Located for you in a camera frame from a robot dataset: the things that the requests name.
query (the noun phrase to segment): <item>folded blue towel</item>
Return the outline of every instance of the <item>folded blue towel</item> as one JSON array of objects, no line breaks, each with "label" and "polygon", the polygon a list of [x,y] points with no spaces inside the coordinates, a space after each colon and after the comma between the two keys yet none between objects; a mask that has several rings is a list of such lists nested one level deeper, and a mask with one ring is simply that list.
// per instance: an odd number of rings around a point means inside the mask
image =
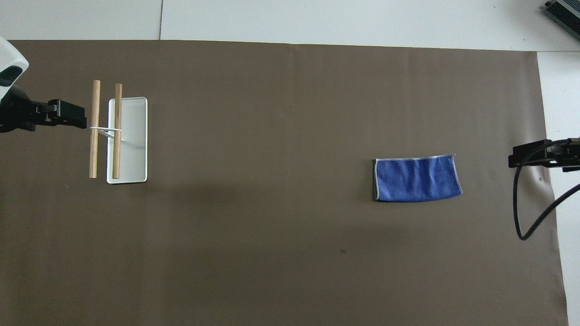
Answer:
[{"label": "folded blue towel", "polygon": [[454,155],[376,158],[375,199],[419,202],[461,195]]}]

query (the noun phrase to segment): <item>black grille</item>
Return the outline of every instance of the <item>black grille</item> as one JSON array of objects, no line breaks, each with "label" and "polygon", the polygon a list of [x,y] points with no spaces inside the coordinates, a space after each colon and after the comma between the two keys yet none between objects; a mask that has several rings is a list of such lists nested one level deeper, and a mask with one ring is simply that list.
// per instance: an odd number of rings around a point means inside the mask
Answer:
[{"label": "black grille", "polygon": [[556,19],[557,23],[568,27],[571,31],[576,33],[577,37],[580,36],[580,19],[563,5],[554,2],[546,8],[546,11],[551,14],[550,16],[553,16]]},{"label": "black grille", "polygon": [[579,0],[564,0],[565,3],[570,5],[572,8],[576,9],[577,12],[580,12],[580,1]]}]

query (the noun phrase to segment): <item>brown mat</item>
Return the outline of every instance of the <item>brown mat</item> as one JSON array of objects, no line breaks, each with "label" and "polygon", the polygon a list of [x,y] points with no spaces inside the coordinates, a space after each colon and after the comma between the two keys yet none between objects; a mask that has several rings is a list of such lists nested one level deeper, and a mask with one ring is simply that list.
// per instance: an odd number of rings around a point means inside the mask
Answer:
[{"label": "brown mat", "polygon": [[[567,324],[555,216],[526,242],[512,221],[507,157],[545,137],[535,53],[13,44],[33,100],[147,97],[149,179],[106,184],[103,137],[88,179],[87,130],[1,134],[0,324]],[[373,158],[448,153],[462,196],[373,201]],[[526,228],[548,174],[520,195]]]}]

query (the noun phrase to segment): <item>wooden stick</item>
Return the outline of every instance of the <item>wooden stick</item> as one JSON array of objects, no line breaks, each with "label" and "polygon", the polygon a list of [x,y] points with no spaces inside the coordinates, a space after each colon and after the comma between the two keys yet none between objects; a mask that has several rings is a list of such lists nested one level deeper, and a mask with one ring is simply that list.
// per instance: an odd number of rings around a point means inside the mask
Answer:
[{"label": "wooden stick", "polygon": [[[123,85],[115,84],[115,129],[121,128],[121,103],[123,102]],[[121,131],[115,131],[113,147],[113,179],[119,179],[121,171]]]},{"label": "wooden stick", "polygon": [[[93,104],[90,125],[99,126],[99,102],[101,98],[101,81],[93,80]],[[90,130],[90,150],[89,150],[89,178],[97,177],[97,144],[99,142],[99,132],[97,129]]]}]

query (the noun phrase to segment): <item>black vent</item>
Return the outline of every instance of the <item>black vent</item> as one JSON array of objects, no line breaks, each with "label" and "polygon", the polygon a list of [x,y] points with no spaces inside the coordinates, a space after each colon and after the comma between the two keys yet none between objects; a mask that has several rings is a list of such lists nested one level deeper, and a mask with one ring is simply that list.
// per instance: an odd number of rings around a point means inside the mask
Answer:
[{"label": "black vent", "polygon": [[[574,3],[571,6],[580,7],[580,2],[577,0],[565,0],[566,3]],[[564,7],[559,2],[553,2],[546,8],[546,14],[555,22],[571,32],[576,38],[580,39],[580,18],[574,15],[570,10]]]},{"label": "black vent", "polygon": [[576,9],[580,13],[580,1],[579,0],[564,0],[570,7]]}]

